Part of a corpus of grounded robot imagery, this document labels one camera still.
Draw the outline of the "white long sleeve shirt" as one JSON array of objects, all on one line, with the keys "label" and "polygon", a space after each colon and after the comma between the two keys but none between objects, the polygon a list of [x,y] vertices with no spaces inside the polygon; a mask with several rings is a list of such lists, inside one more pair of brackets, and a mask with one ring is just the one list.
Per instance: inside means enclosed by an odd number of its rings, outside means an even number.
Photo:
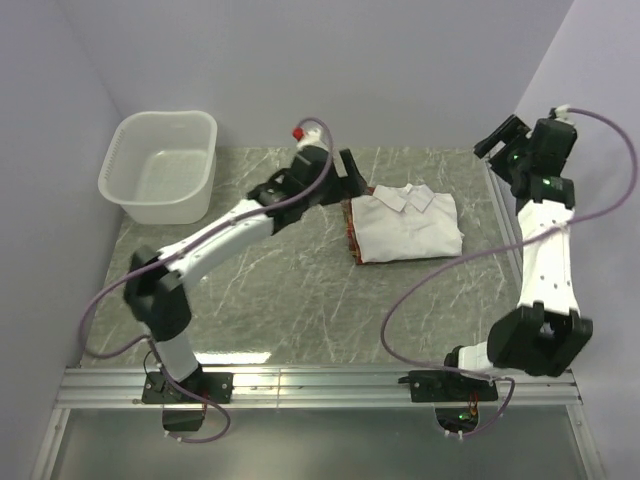
[{"label": "white long sleeve shirt", "polygon": [[464,234],[453,196],[424,184],[378,185],[352,199],[364,264],[457,257]]}]

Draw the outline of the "plaid flannel shirt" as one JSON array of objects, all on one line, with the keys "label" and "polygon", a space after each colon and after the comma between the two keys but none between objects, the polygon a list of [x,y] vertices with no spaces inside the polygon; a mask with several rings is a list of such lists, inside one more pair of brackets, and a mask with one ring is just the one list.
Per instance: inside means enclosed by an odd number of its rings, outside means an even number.
[{"label": "plaid flannel shirt", "polygon": [[348,248],[351,256],[354,259],[356,265],[363,265],[364,262],[361,257],[361,250],[356,238],[355,226],[353,221],[352,200],[347,199],[340,202],[340,206],[343,213],[343,218],[346,225],[346,238]]}]

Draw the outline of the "white plastic laundry basket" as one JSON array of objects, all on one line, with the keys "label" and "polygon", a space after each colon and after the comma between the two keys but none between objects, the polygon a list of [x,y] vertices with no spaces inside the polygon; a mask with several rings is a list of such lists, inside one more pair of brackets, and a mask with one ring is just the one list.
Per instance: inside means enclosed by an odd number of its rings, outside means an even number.
[{"label": "white plastic laundry basket", "polygon": [[218,125],[202,111],[146,111],[124,119],[98,189],[139,224],[182,225],[209,209]]}]

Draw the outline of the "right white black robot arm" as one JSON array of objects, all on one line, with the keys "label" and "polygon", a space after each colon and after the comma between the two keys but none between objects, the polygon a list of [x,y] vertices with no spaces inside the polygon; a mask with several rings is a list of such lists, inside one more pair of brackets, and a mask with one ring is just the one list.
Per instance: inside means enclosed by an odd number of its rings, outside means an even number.
[{"label": "right white black robot arm", "polygon": [[556,117],[528,127],[510,115],[474,147],[516,200],[525,246],[516,307],[490,329],[486,341],[454,348],[440,376],[444,394],[460,400],[476,385],[473,372],[515,369],[530,376],[560,376],[591,339],[593,322],[582,317],[570,262],[569,222],[575,189],[562,175],[578,138],[574,126]]}]

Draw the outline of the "aluminium mounting rail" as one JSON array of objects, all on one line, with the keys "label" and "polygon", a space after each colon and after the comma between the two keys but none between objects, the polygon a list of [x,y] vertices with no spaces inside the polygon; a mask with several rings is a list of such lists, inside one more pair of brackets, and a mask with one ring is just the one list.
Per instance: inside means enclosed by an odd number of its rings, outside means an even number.
[{"label": "aluminium mounting rail", "polygon": [[[233,375],[226,409],[328,409],[414,407],[410,388],[398,379],[409,372],[400,364],[327,366],[209,366],[206,372]],[[511,406],[580,405],[571,372],[558,378],[507,374],[516,382]],[[142,369],[68,369],[54,401],[57,409],[143,408]]]}]

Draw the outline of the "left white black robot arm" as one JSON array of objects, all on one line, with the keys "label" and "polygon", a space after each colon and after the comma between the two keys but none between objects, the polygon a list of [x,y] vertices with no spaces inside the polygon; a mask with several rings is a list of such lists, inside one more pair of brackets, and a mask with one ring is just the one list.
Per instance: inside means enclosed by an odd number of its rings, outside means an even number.
[{"label": "left white black robot arm", "polygon": [[255,186],[209,226],[159,251],[143,247],[133,254],[131,271],[143,273],[126,282],[123,298],[148,331],[168,374],[166,390],[177,401],[192,401],[205,391],[202,366],[187,335],[189,289],[250,245],[298,222],[310,208],[368,194],[351,151],[343,149],[339,157],[344,175],[337,173],[326,148],[301,147],[289,167]]}]

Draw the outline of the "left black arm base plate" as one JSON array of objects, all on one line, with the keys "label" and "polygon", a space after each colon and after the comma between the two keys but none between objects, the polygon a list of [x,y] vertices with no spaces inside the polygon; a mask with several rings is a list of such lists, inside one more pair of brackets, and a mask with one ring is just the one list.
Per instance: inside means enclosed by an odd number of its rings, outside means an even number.
[{"label": "left black arm base plate", "polygon": [[[231,417],[223,408],[229,404],[233,391],[231,372],[196,372],[182,382],[171,383],[162,371],[146,374],[140,403],[162,408],[161,421],[165,432],[185,443],[206,443],[222,438],[231,427]],[[210,438],[187,438],[203,426],[210,410],[224,419],[221,431]]]}]

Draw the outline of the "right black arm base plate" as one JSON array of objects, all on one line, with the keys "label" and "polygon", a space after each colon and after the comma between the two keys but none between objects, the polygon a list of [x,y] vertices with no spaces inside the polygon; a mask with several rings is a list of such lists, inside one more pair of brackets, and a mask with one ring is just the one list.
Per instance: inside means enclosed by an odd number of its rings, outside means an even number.
[{"label": "right black arm base plate", "polygon": [[412,403],[433,403],[436,421],[447,434],[464,436],[480,421],[479,404],[498,400],[498,390],[486,380],[440,370],[414,370],[397,383],[409,388]]}]

